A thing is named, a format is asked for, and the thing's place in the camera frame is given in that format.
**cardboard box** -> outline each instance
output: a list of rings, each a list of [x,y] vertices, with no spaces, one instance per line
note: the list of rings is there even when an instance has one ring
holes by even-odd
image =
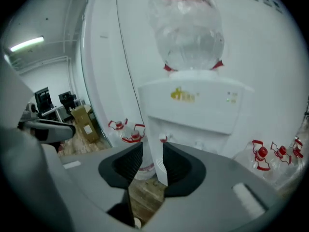
[[[98,122],[89,105],[78,106],[71,111],[71,114],[88,142],[93,143],[100,138]]]

